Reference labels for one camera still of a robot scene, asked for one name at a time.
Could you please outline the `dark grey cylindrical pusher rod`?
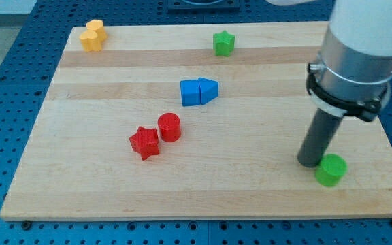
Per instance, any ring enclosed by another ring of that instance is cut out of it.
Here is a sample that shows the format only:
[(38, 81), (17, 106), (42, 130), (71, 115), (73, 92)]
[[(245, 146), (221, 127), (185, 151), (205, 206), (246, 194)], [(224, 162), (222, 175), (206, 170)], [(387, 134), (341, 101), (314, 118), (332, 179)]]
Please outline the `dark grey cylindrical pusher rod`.
[(297, 160), (304, 167), (316, 167), (334, 137), (342, 117), (318, 109), (299, 149)]

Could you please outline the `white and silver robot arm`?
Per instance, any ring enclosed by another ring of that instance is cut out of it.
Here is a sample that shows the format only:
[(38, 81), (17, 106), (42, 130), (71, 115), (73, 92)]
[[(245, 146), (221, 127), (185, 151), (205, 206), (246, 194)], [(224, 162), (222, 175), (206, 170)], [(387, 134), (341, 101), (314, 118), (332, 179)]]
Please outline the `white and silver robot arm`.
[(371, 122), (390, 100), (392, 0), (336, 0), (307, 72), (317, 111), (297, 160), (315, 167), (345, 116)]

